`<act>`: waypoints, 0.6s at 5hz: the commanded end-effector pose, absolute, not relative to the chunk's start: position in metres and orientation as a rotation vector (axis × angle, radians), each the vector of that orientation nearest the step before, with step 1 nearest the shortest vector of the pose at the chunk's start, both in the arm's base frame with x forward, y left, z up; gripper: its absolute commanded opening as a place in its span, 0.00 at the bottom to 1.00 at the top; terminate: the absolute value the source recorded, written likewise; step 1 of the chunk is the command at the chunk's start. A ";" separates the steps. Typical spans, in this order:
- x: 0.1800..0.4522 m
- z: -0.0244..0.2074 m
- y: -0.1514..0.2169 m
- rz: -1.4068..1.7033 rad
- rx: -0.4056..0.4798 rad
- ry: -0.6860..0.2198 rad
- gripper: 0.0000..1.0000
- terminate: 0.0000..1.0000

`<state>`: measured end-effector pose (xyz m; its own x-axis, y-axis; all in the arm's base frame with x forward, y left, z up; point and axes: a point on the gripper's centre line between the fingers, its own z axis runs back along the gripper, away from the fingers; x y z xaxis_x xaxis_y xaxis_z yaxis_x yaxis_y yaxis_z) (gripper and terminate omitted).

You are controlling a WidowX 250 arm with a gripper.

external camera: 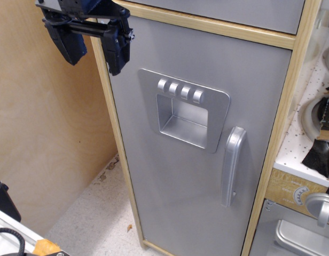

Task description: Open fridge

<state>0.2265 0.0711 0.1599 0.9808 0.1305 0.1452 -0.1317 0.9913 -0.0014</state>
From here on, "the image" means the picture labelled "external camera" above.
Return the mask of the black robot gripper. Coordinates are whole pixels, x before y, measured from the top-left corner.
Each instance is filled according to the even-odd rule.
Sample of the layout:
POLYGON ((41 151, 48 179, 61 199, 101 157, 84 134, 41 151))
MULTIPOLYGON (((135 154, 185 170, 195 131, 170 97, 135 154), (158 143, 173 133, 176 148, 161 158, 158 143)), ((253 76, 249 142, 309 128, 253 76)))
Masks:
POLYGON ((35 5, 44 12, 51 39, 71 65, 87 53, 81 34, 101 37, 112 76, 129 62, 130 42, 135 36, 128 24, 130 11, 125 7, 113 1, 35 1, 35 5))

